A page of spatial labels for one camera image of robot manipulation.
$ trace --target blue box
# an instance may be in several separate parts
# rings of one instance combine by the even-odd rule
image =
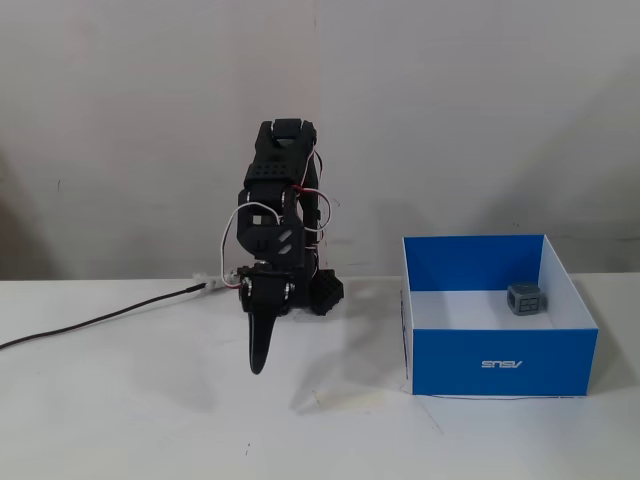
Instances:
[[[598,328],[543,235],[404,238],[402,329],[416,395],[582,396]],[[516,316],[506,290],[538,284]]]

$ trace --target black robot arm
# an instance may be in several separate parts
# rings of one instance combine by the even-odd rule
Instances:
[[[278,316],[292,307],[325,315],[344,297],[335,272],[319,269],[318,195],[305,191],[318,188],[315,143],[310,122],[263,122],[256,156],[238,195],[238,205],[252,203],[238,211],[237,237],[257,260],[253,267],[238,269],[240,300],[249,314],[249,362],[255,374],[266,362]]]

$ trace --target white wall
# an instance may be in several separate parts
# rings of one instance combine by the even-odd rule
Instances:
[[[640,269],[640,2],[318,0],[330,260],[398,273],[400,235],[549,233]]]
[[[0,2],[0,277],[213,272],[260,122],[315,116],[313,48],[299,0]]]
[[[5,0],[0,278],[215,271],[279,116],[316,121],[342,274],[494,232],[637,269],[639,24],[635,0]]]

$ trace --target white tabletop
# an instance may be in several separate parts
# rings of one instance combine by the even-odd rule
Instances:
[[[1,478],[640,478],[640,274],[574,278],[601,328],[587,398],[403,393],[396,279],[279,319],[260,376],[229,291],[0,351]],[[0,343],[189,284],[0,283]]]

